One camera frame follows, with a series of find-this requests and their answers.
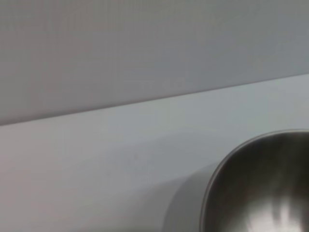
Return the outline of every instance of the white countertop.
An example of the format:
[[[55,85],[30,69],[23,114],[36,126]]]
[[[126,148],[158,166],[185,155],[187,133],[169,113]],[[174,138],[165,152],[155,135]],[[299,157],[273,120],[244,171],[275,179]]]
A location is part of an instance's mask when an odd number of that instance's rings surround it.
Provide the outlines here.
[[[240,143],[309,128],[309,75],[0,127],[1,232],[197,231]]]

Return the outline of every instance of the white surface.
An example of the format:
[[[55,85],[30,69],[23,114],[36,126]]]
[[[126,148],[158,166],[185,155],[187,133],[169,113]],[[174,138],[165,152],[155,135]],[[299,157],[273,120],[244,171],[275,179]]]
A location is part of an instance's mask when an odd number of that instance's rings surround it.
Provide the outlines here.
[[[0,124],[309,73],[308,0],[1,0]]]
[[[218,161],[261,133],[309,128],[308,85],[304,75],[0,127],[0,231],[195,232]]]

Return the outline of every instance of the bowl rim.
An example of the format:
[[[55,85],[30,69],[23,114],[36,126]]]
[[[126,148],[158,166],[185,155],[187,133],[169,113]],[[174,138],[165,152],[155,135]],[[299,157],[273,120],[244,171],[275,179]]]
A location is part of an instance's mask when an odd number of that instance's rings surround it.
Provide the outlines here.
[[[238,145],[236,148],[234,148],[230,153],[228,153],[223,160],[219,163],[218,167],[215,169],[215,171],[213,172],[213,174],[211,175],[211,178],[207,184],[204,196],[203,196],[203,201],[202,201],[202,207],[201,207],[201,212],[200,212],[200,218],[199,218],[199,232],[206,232],[205,231],[205,214],[206,214],[206,206],[207,206],[207,200],[209,197],[209,193],[211,190],[211,187],[214,183],[214,180],[216,179],[218,173],[221,171],[221,169],[223,168],[223,166],[227,163],[227,161],[235,154],[237,153],[239,150],[241,150],[242,148],[244,148],[245,146],[251,144],[252,142],[255,142],[257,140],[263,139],[263,138],[267,138],[273,135],[278,135],[278,134],[294,134],[294,133],[300,133],[300,132],[304,132],[304,133],[309,133],[309,129],[287,129],[287,130],[276,130],[276,131],[272,131],[272,132],[267,132],[258,136],[255,136],[243,143],[241,143],[240,145]]]

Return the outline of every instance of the metal bowl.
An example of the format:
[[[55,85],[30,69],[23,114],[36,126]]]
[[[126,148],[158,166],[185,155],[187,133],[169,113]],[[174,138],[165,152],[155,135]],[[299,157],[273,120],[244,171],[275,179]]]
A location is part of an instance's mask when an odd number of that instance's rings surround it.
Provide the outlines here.
[[[208,184],[200,232],[309,232],[309,130],[265,134],[232,151]]]

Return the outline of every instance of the gray wall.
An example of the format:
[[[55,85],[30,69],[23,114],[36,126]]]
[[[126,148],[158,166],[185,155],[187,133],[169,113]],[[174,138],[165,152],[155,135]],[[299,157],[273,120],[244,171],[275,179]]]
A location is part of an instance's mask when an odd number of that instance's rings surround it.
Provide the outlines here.
[[[2,0],[0,124],[309,73],[308,0]]]

